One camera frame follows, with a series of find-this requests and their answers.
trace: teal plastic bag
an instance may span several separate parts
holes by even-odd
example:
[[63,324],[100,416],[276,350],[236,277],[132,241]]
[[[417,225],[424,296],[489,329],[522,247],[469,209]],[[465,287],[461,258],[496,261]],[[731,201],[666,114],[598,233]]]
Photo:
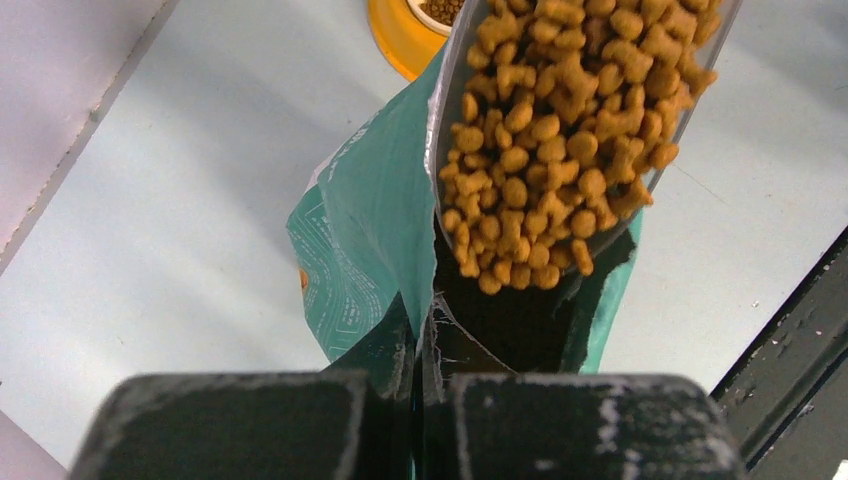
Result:
[[[400,291],[418,335],[433,299],[435,198],[425,167],[429,100],[443,52],[316,170],[287,229],[306,286],[306,321],[330,361],[383,318]],[[630,227],[638,241],[640,219]],[[635,255],[601,289],[581,372],[592,373]]]

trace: pile of kibble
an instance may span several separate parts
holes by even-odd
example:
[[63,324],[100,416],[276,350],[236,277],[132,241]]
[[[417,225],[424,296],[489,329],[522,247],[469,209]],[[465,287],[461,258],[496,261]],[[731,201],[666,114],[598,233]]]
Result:
[[467,62],[463,122],[439,172],[463,276],[554,288],[594,270],[587,239],[653,199],[683,109],[715,82],[695,51],[721,0],[488,0]]
[[465,0],[424,0],[421,10],[433,20],[451,27],[464,2]]

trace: white table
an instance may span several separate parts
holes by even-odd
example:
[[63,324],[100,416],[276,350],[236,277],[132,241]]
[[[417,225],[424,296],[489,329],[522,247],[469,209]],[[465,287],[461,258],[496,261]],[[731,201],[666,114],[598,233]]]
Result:
[[[842,0],[743,5],[605,370],[711,389],[848,224],[846,60]],[[0,277],[0,410],[69,465],[127,376],[325,366],[285,220],[404,85],[361,0],[182,0]]]

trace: clear plastic container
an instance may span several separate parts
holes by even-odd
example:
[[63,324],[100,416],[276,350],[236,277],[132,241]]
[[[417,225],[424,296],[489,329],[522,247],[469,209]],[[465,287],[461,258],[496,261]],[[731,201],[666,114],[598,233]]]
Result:
[[[696,60],[699,65],[708,69],[713,68],[741,4],[742,0],[724,0],[719,6],[722,25],[710,41],[696,53]],[[445,233],[441,223],[441,199],[444,195],[444,183],[438,178],[438,172],[447,163],[447,152],[453,143],[450,126],[462,119],[460,100],[465,91],[465,83],[473,74],[473,71],[465,62],[466,52],[476,42],[477,26],[483,22],[489,12],[489,4],[486,0],[465,1],[462,11],[454,22],[451,36],[445,44],[442,68],[433,97],[430,100],[427,150],[424,161],[425,168],[433,182],[439,226],[449,244],[451,242],[450,236]],[[674,143],[680,140],[693,112],[694,109],[681,113],[677,131],[672,138]],[[656,187],[661,175],[661,171],[652,170],[644,176],[643,181],[649,190],[652,191]],[[611,230],[600,232],[591,237],[588,243],[592,255],[598,255],[611,245],[627,229],[629,223],[630,220],[622,220]]]

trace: white bowl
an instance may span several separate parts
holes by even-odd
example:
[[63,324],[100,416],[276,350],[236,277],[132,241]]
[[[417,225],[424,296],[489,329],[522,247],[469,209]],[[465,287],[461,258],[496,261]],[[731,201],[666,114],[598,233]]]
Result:
[[415,14],[416,17],[418,17],[418,20],[421,20],[421,23],[427,25],[430,30],[433,30],[434,32],[444,35],[446,37],[450,36],[451,27],[445,25],[444,23],[437,22],[433,19],[433,17],[424,13],[424,10],[421,10],[421,5],[424,4],[424,0],[406,0],[406,3],[409,4],[410,10],[412,10],[412,13]]

